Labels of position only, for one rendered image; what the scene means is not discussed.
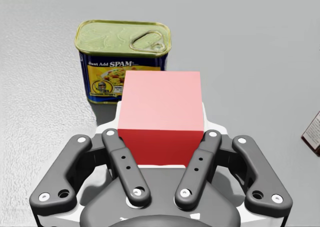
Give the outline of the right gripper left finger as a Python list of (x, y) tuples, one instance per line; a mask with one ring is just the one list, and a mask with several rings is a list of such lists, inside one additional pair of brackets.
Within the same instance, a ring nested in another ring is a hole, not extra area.
[(114, 120), (99, 125), (94, 137), (76, 134), (69, 139), (30, 195), (31, 209), (72, 210), (82, 184), (99, 165), (111, 169), (132, 205), (143, 207), (150, 202), (151, 191), (120, 136), (120, 112), (118, 103)]

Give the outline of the pink cube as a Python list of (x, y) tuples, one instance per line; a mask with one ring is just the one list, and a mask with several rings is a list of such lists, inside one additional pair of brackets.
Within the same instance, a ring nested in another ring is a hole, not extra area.
[(127, 71), (118, 135), (138, 165), (187, 166), (204, 134), (198, 71)]

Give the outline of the brown and white carton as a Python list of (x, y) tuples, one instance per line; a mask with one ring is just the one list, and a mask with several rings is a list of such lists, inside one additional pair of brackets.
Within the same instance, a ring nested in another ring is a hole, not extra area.
[(320, 157), (320, 111), (301, 135), (303, 142)]

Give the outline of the green and blue rectangular can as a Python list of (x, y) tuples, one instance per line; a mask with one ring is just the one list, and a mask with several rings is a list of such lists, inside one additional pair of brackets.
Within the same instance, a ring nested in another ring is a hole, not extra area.
[(159, 22), (86, 20), (76, 31), (85, 94), (89, 102), (122, 99), (126, 71), (165, 71), (171, 31)]

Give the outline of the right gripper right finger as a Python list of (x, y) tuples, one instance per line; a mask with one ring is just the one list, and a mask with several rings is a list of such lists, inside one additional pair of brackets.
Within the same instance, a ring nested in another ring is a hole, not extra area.
[[(290, 211), (293, 199), (257, 142), (248, 135), (228, 136), (227, 129), (210, 122), (203, 110), (204, 133), (174, 194), (184, 211), (203, 207), (214, 211)], [(233, 203), (211, 184), (218, 166), (228, 169), (244, 193)]]

